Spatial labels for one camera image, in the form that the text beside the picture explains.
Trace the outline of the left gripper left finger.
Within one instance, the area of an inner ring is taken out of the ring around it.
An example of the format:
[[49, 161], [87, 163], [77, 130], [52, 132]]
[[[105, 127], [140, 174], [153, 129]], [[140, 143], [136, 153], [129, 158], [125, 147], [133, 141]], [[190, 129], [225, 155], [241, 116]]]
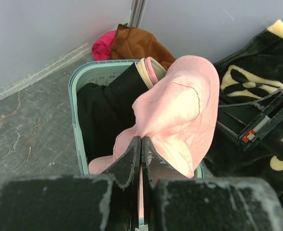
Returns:
[[101, 229], [139, 226], [141, 138], [132, 138], [125, 152], [103, 172], [105, 189], [100, 200]]

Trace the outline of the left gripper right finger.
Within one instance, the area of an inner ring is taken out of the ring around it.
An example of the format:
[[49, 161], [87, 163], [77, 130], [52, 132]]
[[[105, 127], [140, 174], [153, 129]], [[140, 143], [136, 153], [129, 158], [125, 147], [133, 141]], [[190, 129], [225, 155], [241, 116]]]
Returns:
[[168, 204], [167, 184], [186, 177], [158, 153], [149, 137], [142, 138], [141, 143], [144, 221], [150, 229], [163, 229]]

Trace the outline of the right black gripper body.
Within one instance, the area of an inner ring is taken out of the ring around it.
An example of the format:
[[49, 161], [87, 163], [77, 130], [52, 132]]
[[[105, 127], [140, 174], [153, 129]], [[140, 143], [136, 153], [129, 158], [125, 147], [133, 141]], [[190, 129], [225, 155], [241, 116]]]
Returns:
[[237, 122], [243, 126], [236, 142], [244, 150], [262, 145], [275, 152], [283, 151], [283, 91], [236, 107]]

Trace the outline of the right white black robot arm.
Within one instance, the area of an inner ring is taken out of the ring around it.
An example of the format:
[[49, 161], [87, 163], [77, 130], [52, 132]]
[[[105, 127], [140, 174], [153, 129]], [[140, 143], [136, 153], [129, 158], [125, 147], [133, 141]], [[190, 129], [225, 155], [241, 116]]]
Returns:
[[263, 147], [283, 161], [283, 90], [247, 103], [220, 96], [217, 128], [243, 151]]

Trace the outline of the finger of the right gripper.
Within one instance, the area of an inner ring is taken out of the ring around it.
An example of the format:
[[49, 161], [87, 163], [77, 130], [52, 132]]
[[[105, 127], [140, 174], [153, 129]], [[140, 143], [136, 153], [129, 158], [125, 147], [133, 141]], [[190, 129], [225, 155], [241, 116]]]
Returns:
[[257, 144], [283, 120], [283, 91], [218, 107], [217, 129], [236, 144]]

